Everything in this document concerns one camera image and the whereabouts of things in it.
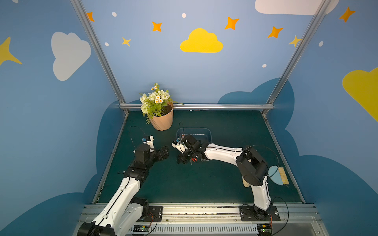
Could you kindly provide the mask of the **blue plastic storage box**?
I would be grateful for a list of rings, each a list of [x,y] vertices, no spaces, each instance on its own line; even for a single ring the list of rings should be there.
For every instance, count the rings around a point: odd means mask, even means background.
[[[212,133],[204,127],[184,127],[176,132],[176,139],[181,140],[183,136],[192,135],[196,140],[212,143]]]

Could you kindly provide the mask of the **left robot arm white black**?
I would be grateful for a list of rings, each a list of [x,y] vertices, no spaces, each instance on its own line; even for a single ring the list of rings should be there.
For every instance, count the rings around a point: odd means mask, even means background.
[[[154,148],[153,136],[146,136],[134,151],[134,159],[105,208],[90,223],[84,222],[78,236],[125,236],[138,220],[148,218],[147,199],[135,197],[156,162],[169,157],[168,147]]]

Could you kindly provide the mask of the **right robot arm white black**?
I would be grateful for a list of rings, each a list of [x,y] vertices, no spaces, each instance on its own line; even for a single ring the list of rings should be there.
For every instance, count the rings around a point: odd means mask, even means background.
[[[277,208],[273,205],[268,188],[268,164],[252,146],[229,148],[210,142],[201,142],[192,135],[183,136],[172,142],[180,151],[178,163],[217,160],[232,164],[241,173],[243,184],[250,187],[254,204],[249,207],[252,221],[280,221]]]

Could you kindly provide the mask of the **white artificial flowers plant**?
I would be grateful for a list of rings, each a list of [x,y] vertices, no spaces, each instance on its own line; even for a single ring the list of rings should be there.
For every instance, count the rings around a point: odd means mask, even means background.
[[[160,89],[158,83],[152,86],[151,91],[148,94],[140,94],[141,97],[139,99],[142,104],[142,115],[146,117],[147,124],[150,124],[154,117],[167,115],[173,109],[173,104],[183,105],[183,103],[174,101],[171,98],[169,90]]]

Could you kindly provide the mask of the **beige work glove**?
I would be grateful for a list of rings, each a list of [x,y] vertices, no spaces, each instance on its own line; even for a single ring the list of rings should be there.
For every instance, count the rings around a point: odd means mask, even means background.
[[[243,182],[243,186],[246,188],[251,186],[244,178],[242,178],[242,182]]]

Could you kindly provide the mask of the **left controller board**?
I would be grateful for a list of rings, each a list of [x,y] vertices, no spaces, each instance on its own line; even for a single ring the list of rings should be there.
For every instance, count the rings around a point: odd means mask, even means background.
[[[133,234],[148,234],[150,233],[151,227],[145,224],[136,224],[132,228]]]

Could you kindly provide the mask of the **controller board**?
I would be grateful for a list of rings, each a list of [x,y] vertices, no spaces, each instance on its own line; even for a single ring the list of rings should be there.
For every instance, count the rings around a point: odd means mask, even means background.
[[[133,234],[148,234],[150,233],[151,227],[145,224],[136,224],[132,228]]]
[[[270,224],[258,224],[257,225],[258,236],[272,236],[273,228]]]

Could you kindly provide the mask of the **light blue hand brush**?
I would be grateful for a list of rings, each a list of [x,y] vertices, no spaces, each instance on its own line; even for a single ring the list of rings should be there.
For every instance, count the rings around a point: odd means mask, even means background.
[[[289,185],[289,180],[284,167],[271,166],[268,170],[268,177],[279,186]]]

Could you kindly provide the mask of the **right controller board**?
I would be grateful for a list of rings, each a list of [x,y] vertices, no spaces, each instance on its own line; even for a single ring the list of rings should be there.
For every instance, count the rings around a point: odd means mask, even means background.
[[[257,225],[258,236],[272,236],[273,228],[270,224],[258,224]]]

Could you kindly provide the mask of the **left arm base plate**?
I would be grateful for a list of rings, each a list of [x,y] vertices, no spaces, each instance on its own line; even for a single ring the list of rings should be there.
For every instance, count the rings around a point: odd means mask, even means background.
[[[163,206],[148,206],[146,211],[143,211],[142,217],[139,221],[142,222],[161,222],[162,221]]]

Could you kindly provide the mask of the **aluminium frame rail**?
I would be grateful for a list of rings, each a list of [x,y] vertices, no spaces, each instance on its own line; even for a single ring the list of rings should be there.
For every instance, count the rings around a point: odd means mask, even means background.
[[[173,104],[174,109],[181,110],[272,110],[273,104]]]

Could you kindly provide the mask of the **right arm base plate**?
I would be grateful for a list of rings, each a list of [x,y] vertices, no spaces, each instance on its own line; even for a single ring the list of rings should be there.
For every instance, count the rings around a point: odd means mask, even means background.
[[[277,208],[271,205],[267,210],[259,209],[256,206],[242,205],[239,206],[242,221],[273,221],[281,220]]]

